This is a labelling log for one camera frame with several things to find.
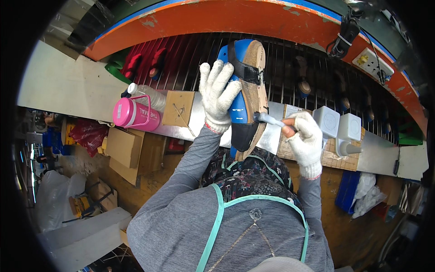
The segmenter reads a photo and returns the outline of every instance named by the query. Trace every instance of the gray long sleeve shirt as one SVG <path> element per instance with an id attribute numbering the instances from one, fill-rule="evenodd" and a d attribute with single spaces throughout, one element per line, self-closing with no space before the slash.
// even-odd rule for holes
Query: gray long sleeve shirt
<path id="1" fill-rule="evenodd" d="M 218 199 L 211 187 L 198 189 L 199 180 L 219 147 L 221 134 L 202 128 L 174 174 L 131 220 L 127 237 L 144 271 L 195 271 L 216 214 Z M 331 253 L 321 225 L 320 178 L 301 178 L 299 200 L 309 225 L 305 264 L 314 271 L 333 271 Z M 300 215 L 285 204 L 249 200 L 225 208 L 206 270 L 253 223 L 249 211 L 258 208 L 257 224 L 276 256 L 301 258 L 305 229 Z M 258 230 L 251 229 L 213 271 L 248 271 L 272 257 Z"/>

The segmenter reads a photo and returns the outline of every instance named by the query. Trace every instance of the cork sole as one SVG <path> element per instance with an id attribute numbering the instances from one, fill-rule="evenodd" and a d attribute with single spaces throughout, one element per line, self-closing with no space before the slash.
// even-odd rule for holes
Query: cork sole
<path id="1" fill-rule="evenodd" d="M 264 69 L 266 65 L 266 52 L 259 41 L 254 40 L 249 44 L 245 57 L 243 58 L 243 63 L 257 67 L 260 70 Z M 258 86 L 257 84 L 249 83 L 242 79 L 239 79 L 239 81 L 242 85 L 242 95 L 246 104 L 248 123 L 254 123 L 254 112 L 268 112 L 268 97 L 266 94 L 266 88 L 264 87 L 264 82 L 261 82 L 261 85 Z M 244 152 L 237 151 L 235 158 L 237 161 L 244 161 L 248 155 L 251 154 L 265 129 L 265 123 L 258 124 L 257 131 L 252 138 L 248 150 Z"/>

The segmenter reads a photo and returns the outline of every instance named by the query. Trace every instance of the white knit glove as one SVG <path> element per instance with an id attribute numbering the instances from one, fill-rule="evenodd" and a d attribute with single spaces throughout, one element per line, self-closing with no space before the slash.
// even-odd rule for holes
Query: white knit glove
<path id="1" fill-rule="evenodd" d="M 228 109 L 242 89 L 242 85 L 239 81 L 228 83 L 234 71 L 231 63 L 224 65 L 223 61 L 217 60 L 210 71 L 210 65 L 204 62 L 199 67 L 199 71 L 201 73 L 199 92 L 205 110 L 205 124 L 215 133 L 224 133 L 231 124 Z"/>
<path id="2" fill-rule="evenodd" d="M 293 125 L 296 134 L 287 126 L 282 128 L 282 133 L 288 138 L 294 157 L 299 165 L 302 177 L 314 180 L 322 173 L 320 156 L 322 153 L 322 131 L 313 117 L 306 111 L 298 111 L 290 115 L 283 122 Z"/>

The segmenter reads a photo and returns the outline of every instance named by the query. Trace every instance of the metal rack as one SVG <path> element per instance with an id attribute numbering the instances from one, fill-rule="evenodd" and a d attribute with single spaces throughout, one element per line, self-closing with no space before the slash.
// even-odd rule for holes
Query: metal rack
<path id="1" fill-rule="evenodd" d="M 322 51 L 291 41 L 242 33 L 178 35 L 135 45 L 126 63 L 132 56 L 142 54 L 143 60 L 134 80 L 137 84 L 146 84 L 155 89 L 198 91 L 199 64 L 208 62 L 212 65 L 222 46 L 241 39 L 258 40 L 264 46 L 267 54 L 264 82 L 269 101 L 311 111 L 326 105 L 339 111 L 336 102 L 336 83 L 333 81 L 333 73 L 338 71 L 345 79 L 345 95 L 350 102 L 350 108 L 344 112 L 339 111 L 340 114 L 355 114 L 361 118 L 362 126 L 366 130 L 394 144 L 398 143 L 397 121 L 392 112 L 402 106 L 397 105 L 398 102 L 380 84 L 341 60 L 328 58 Z M 148 76 L 148 71 L 155 52 L 161 48 L 166 48 L 167 54 L 162 73 L 158 80 L 154 81 Z M 311 86 L 311 93 L 305 99 L 300 99 L 295 89 L 298 68 L 296 56 L 303 56 L 308 62 L 307 82 Z M 362 85 L 369 89 L 372 96 L 372 110 L 375 114 L 372 122 L 367 122 L 365 118 Z M 385 133 L 384 122 L 380 118 L 386 109 L 390 113 L 390 133 Z"/>

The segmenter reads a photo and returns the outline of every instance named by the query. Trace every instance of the orange metal frame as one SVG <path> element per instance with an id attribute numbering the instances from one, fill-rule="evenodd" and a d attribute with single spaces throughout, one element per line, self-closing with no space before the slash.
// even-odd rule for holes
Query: orange metal frame
<path id="1" fill-rule="evenodd" d="M 340 32 L 340 21 L 319 11 L 276 0 L 191 0 L 170 3 L 135 16 L 94 41 L 84 55 L 100 60 L 112 53 L 161 37 L 203 32 L 241 32 L 290 40 L 325 51 Z M 359 34 L 348 54 L 352 60 L 371 45 Z M 393 60 L 376 47 L 389 64 Z M 427 118 L 407 77 L 394 70 L 385 88 L 403 105 L 426 135 Z"/>

